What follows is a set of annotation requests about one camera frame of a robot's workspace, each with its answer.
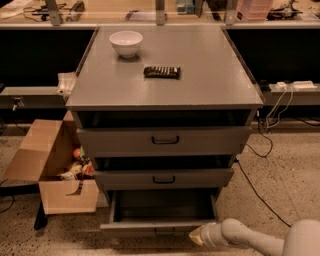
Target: electrical cable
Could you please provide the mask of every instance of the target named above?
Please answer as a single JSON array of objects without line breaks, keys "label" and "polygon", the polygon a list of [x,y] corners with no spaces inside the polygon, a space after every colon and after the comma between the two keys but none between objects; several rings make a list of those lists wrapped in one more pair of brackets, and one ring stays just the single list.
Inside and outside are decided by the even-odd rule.
[{"label": "electrical cable", "polygon": [[278,99],[277,103],[275,104],[275,106],[272,108],[272,110],[270,111],[270,113],[266,116],[266,129],[275,127],[275,126],[277,126],[277,125],[280,123],[280,115],[288,109],[288,107],[289,107],[289,105],[290,105],[290,103],[291,103],[291,101],[292,101],[292,99],[293,99],[293,87],[292,87],[292,85],[290,85],[290,89],[291,89],[291,90],[290,90],[290,91],[291,91],[291,93],[290,93],[290,99],[289,99],[286,107],[285,107],[282,111],[280,111],[280,112],[278,113],[278,115],[277,115],[277,119],[278,119],[278,120],[277,120],[275,123],[271,124],[271,125],[269,124],[269,118],[270,118],[271,114],[273,113],[273,116],[272,116],[272,118],[273,118],[274,115],[275,115],[275,113],[276,113],[276,111],[277,111],[278,108],[279,108],[279,104],[280,104],[280,101],[281,101],[282,97],[283,97],[283,96],[286,94],[286,92],[287,92],[287,89],[286,89],[286,88],[285,88],[285,91],[283,92],[283,94],[281,94],[281,96],[279,97],[279,99]]},{"label": "electrical cable", "polygon": [[[0,183],[0,186],[1,186],[3,183],[5,183],[7,180],[8,180],[8,179],[2,181],[2,182]],[[11,195],[11,198],[12,198],[11,204],[10,204],[6,209],[0,211],[0,214],[8,211],[8,210],[13,206],[13,204],[14,204],[14,196]]]},{"label": "electrical cable", "polygon": [[310,122],[308,122],[308,121],[306,121],[306,120],[300,119],[300,118],[298,118],[298,117],[295,117],[295,119],[297,119],[298,121],[303,122],[303,123],[305,123],[305,124],[311,125],[311,126],[320,126],[320,121],[319,121],[319,120],[312,119],[312,118],[309,118],[309,119],[310,119],[311,121],[315,121],[315,122],[319,122],[319,123],[318,123],[318,124],[313,124],[313,123],[310,123]]},{"label": "electrical cable", "polygon": [[21,129],[24,134],[27,134],[28,130],[26,128],[19,126],[15,120],[12,120],[12,122],[16,125],[17,128]]},{"label": "electrical cable", "polygon": [[254,192],[254,193],[256,194],[256,196],[261,200],[261,202],[264,203],[264,205],[267,206],[267,208],[268,208],[274,215],[276,215],[276,216],[279,218],[279,220],[282,221],[282,223],[284,223],[287,227],[291,227],[291,225],[288,224],[279,214],[277,214],[277,213],[275,212],[275,210],[273,210],[273,209],[271,208],[271,206],[259,195],[259,193],[258,193],[257,190],[255,189],[255,187],[253,186],[251,180],[249,179],[248,175],[247,175],[247,174],[245,173],[245,171],[243,170],[243,168],[242,168],[242,166],[241,166],[241,164],[240,164],[239,159],[238,159],[238,164],[239,164],[239,167],[240,167],[241,172],[243,173],[243,175],[245,176],[245,178],[246,178],[247,181],[249,182],[249,184],[250,184],[253,192]]},{"label": "electrical cable", "polygon": [[254,150],[249,144],[246,144],[246,146],[247,146],[248,148],[250,148],[250,149],[253,151],[253,153],[255,153],[257,156],[266,158],[266,157],[271,153],[271,151],[272,151],[272,149],[273,149],[273,141],[272,141],[270,138],[268,138],[267,136],[265,136],[265,135],[261,132],[261,129],[260,129],[260,124],[261,124],[261,123],[260,123],[260,118],[259,118],[259,111],[257,111],[257,121],[258,121],[258,131],[259,131],[259,133],[260,133],[260,135],[261,135],[262,137],[264,137],[265,139],[269,140],[269,142],[270,142],[270,149],[269,149],[269,151],[268,151],[265,155],[261,155],[261,154],[259,154],[256,150]]}]

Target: drawer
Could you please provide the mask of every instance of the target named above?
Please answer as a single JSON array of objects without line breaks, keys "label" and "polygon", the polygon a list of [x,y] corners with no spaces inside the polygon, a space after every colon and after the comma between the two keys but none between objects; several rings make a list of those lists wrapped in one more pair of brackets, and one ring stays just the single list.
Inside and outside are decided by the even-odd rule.
[{"label": "drawer", "polygon": [[72,112],[79,128],[245,126],[252,109]]},{"label": "drawer", "polygon": [[100,228],[112,237],[179,236],[217,220],[215,189],[113,191],[110,220]]},{"label": "drawer", "polygon": [[251,127],[162,129],[78,129],[90,158],[112,156],[161,156],[238,154]]},{"label": "drawer", "polygon": [[233,169],[95,172],[100,190],[225,187]]}]

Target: open drawer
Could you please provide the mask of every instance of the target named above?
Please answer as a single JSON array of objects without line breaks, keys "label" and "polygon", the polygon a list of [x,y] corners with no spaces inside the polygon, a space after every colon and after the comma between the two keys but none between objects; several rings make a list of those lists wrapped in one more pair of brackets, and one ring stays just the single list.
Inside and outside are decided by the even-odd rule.
[{"label": "open drawer", "polygon": [[179,236],[217,221],[219,189],[118,190],[112,192],[111,236]]}]

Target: cabinet top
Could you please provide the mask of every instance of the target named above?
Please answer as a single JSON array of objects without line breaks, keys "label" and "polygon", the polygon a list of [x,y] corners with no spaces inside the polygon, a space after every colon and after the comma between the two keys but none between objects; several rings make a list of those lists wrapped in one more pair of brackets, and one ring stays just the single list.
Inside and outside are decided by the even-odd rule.
[{"label": "cabinet top", "polygon": [[[109,37],[143,35],[138,54],[119,57]],[[180,79],[145,78],[147,66],[181,67]],[[103,26],[78,76],[67,108],[90,110],[234,109],[263,104],[218,25]]]}]

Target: drawer handle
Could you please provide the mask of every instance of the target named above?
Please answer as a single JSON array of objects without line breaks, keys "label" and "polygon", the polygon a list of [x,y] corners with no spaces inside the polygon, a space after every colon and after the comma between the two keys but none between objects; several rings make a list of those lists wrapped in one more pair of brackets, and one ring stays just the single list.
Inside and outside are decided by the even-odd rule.
[{"label": "drawer handle", "polygon": [[156,139],[154,136],[152,136],[152,143],[153,144],[157,144],[157,145],[163,145],[163,144],[178,144],[180,141],[179,136],[176,136],[174,139],[172,140],[160,140],[160,139]]},{"label": "drawer handle", "polygon": [[152,180],[153,180],[153,183],[156,183],[156,184],[172,184],[176,181],[176,177],[172,176],[171,179],[159,179],[153,176]]},{"label": "drawer handle", "polygon": [[175,232],[175,228],[171,228],[168,231],[157,230],[157,228],[154,229],[154,234],[158,237],[172,237]]}]

